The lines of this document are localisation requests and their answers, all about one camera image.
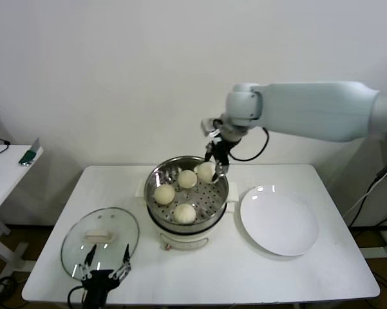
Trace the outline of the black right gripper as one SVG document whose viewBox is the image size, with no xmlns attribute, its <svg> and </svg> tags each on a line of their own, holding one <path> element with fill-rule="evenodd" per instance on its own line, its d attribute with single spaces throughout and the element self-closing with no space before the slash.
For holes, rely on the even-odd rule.
<svg viewBox="0 0 387 309">
<path fill-rule="evenodd" d="M 230 142 L 223 138 L 216 137 L 212 139 L 211 144 L 206 145 L 205 162 L 209 162 L 214 157 L 217 162 L 214 168 L 213 181 L 223 178 L 229 171 L 229 153 L 232 148 L 237 145 L 237 142 Z"/>
</svg>

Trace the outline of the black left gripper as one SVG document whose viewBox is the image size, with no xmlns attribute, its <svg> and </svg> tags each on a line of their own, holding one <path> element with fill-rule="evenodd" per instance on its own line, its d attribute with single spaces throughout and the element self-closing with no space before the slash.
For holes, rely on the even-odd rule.
<svg viewBox="0 0 387 309">
<path fill-rule="evenodd" d="M 129 244 L 127 244 L 122 258 L 122 264 L 116 270 L 92 270 L 91 264 L 95 256 L 97 245 L 79 245 L 73 259 L 73 277 L 82 280 L 86 291 L 83 308 L 105 308 L 108 294 L 120 285 L 119 279 L 125 279 L 131 271 Z"/>
</svg>

